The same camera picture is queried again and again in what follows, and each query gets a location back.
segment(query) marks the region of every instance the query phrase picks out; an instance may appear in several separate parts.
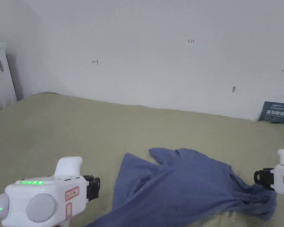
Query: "white cabinet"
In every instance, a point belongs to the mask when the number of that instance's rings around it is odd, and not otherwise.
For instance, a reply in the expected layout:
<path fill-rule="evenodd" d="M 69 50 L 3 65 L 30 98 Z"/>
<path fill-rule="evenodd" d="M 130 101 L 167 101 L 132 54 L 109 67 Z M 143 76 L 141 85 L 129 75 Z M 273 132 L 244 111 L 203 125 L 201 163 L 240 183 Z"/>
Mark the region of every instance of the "white cabinet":
<path fill-rule="evenodd" d="M 17 101 L 5 55 L 6 47 L 6 43 L 0 43 L 0 110 Z"/>

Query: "white wall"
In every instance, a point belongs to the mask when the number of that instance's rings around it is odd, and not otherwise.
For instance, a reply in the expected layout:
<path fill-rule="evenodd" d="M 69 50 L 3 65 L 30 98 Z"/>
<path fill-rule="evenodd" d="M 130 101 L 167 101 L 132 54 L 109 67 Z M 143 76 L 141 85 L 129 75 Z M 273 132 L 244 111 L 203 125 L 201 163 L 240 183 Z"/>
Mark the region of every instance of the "white wall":
<path fill-rule="evenodd" d="M 284 0 L 0 0 L 0 41 L 20 99 L 55 91 L 253 120 L 284 102 Z"/>

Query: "green bedsheet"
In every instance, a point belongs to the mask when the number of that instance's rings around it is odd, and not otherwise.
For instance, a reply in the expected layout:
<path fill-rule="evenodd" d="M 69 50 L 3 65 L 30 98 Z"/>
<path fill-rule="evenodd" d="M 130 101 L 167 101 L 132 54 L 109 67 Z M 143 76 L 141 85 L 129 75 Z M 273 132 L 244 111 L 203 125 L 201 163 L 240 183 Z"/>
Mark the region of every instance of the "green bedsheet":
<path fill-rule="evenodd" d="M 101 178 L 99 198 L 71 220 L 84 226 L 110 211 L 124 154 L 154 162 L 153 147 L 200 151 L 253 184 L 256 170 L 279 163 L 284 125 L 40 93 L 0 111 L 0 193 L 18 179 L 52 175 L 63 156 L 81 156 L 81 174 Z M 199 225 L 284 226 L 284 197 L 266 223 L 223 213 L 192 224 Z"/>

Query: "blue shirt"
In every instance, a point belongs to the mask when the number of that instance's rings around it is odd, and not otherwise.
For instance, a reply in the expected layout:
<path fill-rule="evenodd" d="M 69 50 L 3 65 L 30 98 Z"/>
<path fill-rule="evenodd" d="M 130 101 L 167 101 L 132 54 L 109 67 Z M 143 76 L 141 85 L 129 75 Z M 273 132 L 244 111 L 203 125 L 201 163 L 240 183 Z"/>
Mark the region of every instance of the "blue shirt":
<path fill-rule="evenodd" d="M 149 151 L 158 165 L 124 156 L 112 211 L 88 227 L 187 226 L 222 211 L 268 220 L 276 209 L 274 191 L 245 184 L 226 163 L 189 149 Z"/>

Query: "black clamp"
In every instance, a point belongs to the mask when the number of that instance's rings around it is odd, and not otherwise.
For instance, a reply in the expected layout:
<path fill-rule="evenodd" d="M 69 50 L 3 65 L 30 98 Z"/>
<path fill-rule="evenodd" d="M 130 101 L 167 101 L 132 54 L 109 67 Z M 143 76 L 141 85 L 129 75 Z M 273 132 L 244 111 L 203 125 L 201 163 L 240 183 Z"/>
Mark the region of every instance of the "black clamp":
<path fill-rule="evenodd" d="M 270 171 L 273 168 L 264 168 L 263 170 L 256 171 L 254 173 L 254 181 L 256 184 L 262 185 L 266 189 L 274 190 L 270 187 L 274 183 L 273 181 L 273 173 Z"/>
<path fill-rule="evenodd" d="M 83 176 L 86 181 L 89 181 L 89 185 L 86 187 L 86 198 L 88 201 L 99 197 L 100 190 L 100 178 L 93 177 L 93 175 Z"/>

